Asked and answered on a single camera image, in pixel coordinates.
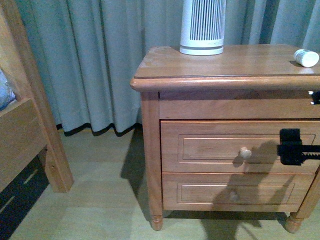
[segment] drawer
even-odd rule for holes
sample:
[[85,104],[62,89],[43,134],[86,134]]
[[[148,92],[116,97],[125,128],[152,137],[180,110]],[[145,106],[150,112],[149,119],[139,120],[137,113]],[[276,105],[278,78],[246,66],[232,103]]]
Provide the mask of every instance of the drawer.
[[[280,162],[284,128],[299,128],[303,144],[320,145],[320,121],[161,121],[163,172],[315,173],[319,160],[302,166]],[[241,157],[241,149],[251,151]]]
[[160,92],[160,119],[316,119],[306,90]]
[[296,212],[314,174],[162,174],[165,210]]

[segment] drawer knob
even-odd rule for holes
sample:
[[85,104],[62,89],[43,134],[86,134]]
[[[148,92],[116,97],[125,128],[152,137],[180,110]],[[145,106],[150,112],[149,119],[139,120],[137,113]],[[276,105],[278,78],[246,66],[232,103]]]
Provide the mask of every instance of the drawer knob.
[[240,197],[239,197],[239,195],[238,195],[238,193],[237,193],[236,191],[230,192],[230,201],[231,201],[231,202],[236,203],[236,202],[238,202],[239,200],[240,200]]
[[242,147],[240,149],[240,157],[242,157],[244,159],[248,159],[251,157],[251,155],[252,155],[252,152],[248,148]]

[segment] nightstand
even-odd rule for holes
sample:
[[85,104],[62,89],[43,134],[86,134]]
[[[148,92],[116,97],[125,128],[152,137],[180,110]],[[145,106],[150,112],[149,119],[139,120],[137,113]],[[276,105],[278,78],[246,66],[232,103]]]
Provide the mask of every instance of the nightstand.
[[131,87],[141,92],[152,227],[163,210],[291,212],[296,232],[320,198],[319,160],[283,165],[281,129],[320,145],[320,65],[288,45],[225,46],[212,56],[153,47]]

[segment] air purifier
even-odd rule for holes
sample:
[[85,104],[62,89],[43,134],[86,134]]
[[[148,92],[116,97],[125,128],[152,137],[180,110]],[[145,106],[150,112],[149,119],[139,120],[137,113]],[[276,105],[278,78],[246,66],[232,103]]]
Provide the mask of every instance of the air purifier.
[[226,0],[184,0],[180,52],[216,55],[224,51]]

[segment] bed post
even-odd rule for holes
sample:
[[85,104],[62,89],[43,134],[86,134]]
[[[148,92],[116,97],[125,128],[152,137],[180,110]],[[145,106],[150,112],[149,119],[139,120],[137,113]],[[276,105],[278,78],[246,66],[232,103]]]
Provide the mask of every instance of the bed post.
[[18,100],[32,99],[46,139],[45,173],[54,192],[68,192],[74,182],[25,27],[14,0],[0,0],[0,48],[6,74]]

